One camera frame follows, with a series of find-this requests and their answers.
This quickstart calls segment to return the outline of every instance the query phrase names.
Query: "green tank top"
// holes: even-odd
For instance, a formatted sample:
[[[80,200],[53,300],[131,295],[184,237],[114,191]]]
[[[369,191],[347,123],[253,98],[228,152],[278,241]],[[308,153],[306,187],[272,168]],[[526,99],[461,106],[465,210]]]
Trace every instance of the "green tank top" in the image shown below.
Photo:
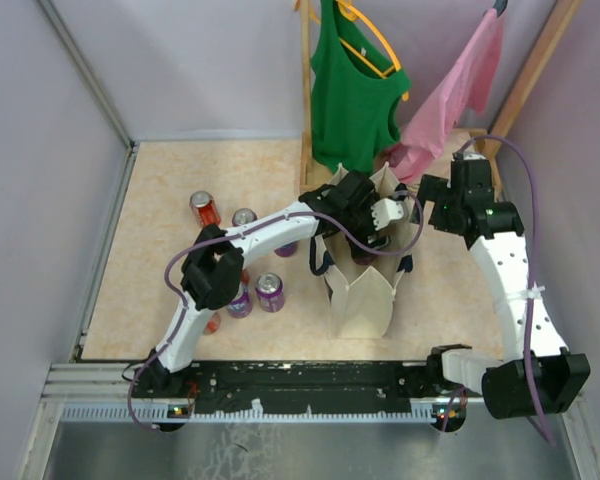
[[[313,157],[335,172],[338,164],[371,175],[373,159],[400,141],[394,113],[411,86],[404,69],[379,77],[340,38],[381,72],[392,64],[347,20],[334,0],[322,0],[320,38],[311,58]]]

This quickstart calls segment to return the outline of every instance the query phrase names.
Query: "wooden pole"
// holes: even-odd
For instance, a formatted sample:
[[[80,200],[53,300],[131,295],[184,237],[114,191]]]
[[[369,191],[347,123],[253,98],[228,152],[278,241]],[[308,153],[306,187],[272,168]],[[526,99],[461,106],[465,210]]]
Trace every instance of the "wooden pole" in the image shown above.
[[[538,81],[540,74],[558,46],[562,35],[571,23],[581,3],[582,0],[558,0],[556,2],[511,92],[500,109],[500,113],[491,128],[491,133],[503,137],[508,135],[520,110],[522,110],[527,98],[529,98],[531,90]],[[482,153],[492,164],[495,162],[496,153],[498,153],[500,146],[500,142],[493,140],[485,142],[485,148]],[[496,190],[500,190],[501,185],[498,184],[495,187]]]
[[[311,152],[311,32],[309,27],[311,0],[300,0],[300,41],[302,43],[302,93],[304,104],[304,132],[302,134],[300,184],[311,182],[313,171],[313,154]]]

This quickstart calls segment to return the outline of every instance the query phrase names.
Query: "robotic arm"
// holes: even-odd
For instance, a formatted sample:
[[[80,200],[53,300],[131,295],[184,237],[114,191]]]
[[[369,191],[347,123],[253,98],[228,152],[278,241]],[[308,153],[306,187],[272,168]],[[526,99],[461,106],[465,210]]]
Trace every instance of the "robotic arm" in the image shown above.
[[[584,354],[569,353],[540,289],[527,289],[522,222],[512,203],[494,201],[489,161],[474,153],[454,155],[450,180],[424,175],[418,199],[423,207],[427,201],[435,202],[429,224],[436,230],[464,238],[487,279],[504,346],[504,361],[454,345],[433,349],[430,364],[444,379],[482,394],[495,418],[534,415],[522,361],[526,303],[533,298],[533,377],[543,410],[566,411],[589,376],[589,363]]]
[[[316,235],[330,236],[339,231],[320,215],[335,219],[363,245],[376,249],[388,244],[381,230],[405,218],[407,211],[401,201],[381,199],[366,175],[352,171],[337,185],[323,185],[305,193],[284,210],[248,225],[227,230],[217,225],[203,228],[196,244],[220,237],[236,239],[201,247],[186,257],[181,281],[188,303],[184,319],[178,328],[183,308],[180,301],[167,333],[150,353],[151,356],[163,350],[148,372],[156,389],[177,391],[177,383],[170,385],[174,381],[172,374],[191,363],[198,339],[213,312],[229,304],[238,292],[243,268],[288,243]],[[353,258],[367,255],[350,240],[349,246]],[[169,341],[176,328],[176,335]]]

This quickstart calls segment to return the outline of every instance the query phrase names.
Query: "cable tie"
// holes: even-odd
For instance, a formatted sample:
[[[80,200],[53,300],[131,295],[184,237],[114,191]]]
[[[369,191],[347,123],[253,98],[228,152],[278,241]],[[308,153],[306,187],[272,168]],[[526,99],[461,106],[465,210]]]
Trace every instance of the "cable tie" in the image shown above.
[[[520,290],[519,292],[513,292],[506,294],[501,300],[493,302],[493,308],[496,312],[499,312],[502,308],[506,307],[511,302],[517,302],[518,300],[542,300],[542,292],[545,290],[544,286],[534,286],[531,289]]]

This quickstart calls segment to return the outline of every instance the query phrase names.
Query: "white paper bag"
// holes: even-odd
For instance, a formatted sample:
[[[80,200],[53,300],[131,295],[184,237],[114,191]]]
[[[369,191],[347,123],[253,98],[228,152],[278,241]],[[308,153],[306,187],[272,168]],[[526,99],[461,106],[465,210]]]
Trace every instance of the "white paper bag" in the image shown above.
[[[347,170],[340,166],[329,183],[337,184],[346,174]],[[394,193],[400,183],[387,165],[375,173],[371,180],[382,198]],[[382,233],[391,239],[386,250],[406,247],[411,240],[409,215],[392,223]],[[346,237],[338,233],[326,240],[316,238],[315,252],[312,253],[317,257],[312,258],[312,262],[319,265],[318,272],[314,273],[322,273],[320,267],[326,269],[324,279],[330,297],[331,335],[336,338],[382,337],[391,322],[398,282],[405,271],[411,271],[411,252],[403,257],[377,256],[369,266],[357,265],[351,259]]]

